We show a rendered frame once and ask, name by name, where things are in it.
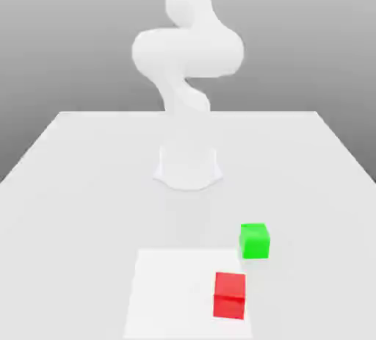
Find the small green cube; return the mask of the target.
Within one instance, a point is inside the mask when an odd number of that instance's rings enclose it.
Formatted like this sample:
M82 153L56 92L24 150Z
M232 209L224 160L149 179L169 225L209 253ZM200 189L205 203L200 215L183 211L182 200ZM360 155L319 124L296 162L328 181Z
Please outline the small green cube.
M270 233L264 223L242 223L239 245L243 259L266 259L270 253Z

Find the small red cube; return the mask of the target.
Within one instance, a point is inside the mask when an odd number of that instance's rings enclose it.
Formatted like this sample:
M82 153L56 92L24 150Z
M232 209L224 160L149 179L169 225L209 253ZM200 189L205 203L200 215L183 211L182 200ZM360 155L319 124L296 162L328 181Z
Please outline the small red cube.
M213 296L214 317L243 320L245 317L245 298L245 274L216 273Z

